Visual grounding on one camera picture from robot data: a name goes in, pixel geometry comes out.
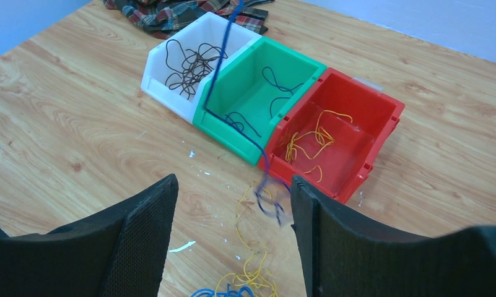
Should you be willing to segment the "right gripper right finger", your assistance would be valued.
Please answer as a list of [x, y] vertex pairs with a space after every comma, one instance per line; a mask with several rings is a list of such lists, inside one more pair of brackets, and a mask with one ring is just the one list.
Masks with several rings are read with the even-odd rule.
[[416, 235], [331, 199], [298, 175], [291, 206], [308, 296], [496, 296], [496, 226]]

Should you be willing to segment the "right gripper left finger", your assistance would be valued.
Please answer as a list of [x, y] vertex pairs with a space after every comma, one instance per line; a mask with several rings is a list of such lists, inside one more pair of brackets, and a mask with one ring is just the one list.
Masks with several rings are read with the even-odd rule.
[[178, 190], [170, 174], [46, 234], [0, 228], [0, 296], [157, 296]]

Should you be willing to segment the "cable ball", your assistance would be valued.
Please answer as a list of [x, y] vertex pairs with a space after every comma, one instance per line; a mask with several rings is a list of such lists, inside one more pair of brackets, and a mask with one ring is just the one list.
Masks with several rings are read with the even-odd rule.
[[248, 241], [239, 227], [241, 205], [246, 202], [248, 190], [245, 190], [235, 207], [234, 227], [238, 239], [251, 255], [242, 266], [241, 272], [226, 273], [217, 282], [215, 288], [200, 288], [191, 294], [195, 296], [272, 296], [278, 297], [277, 284], [272, 273], [264, 264], [269, 255], [268, 246], [260, 241]]

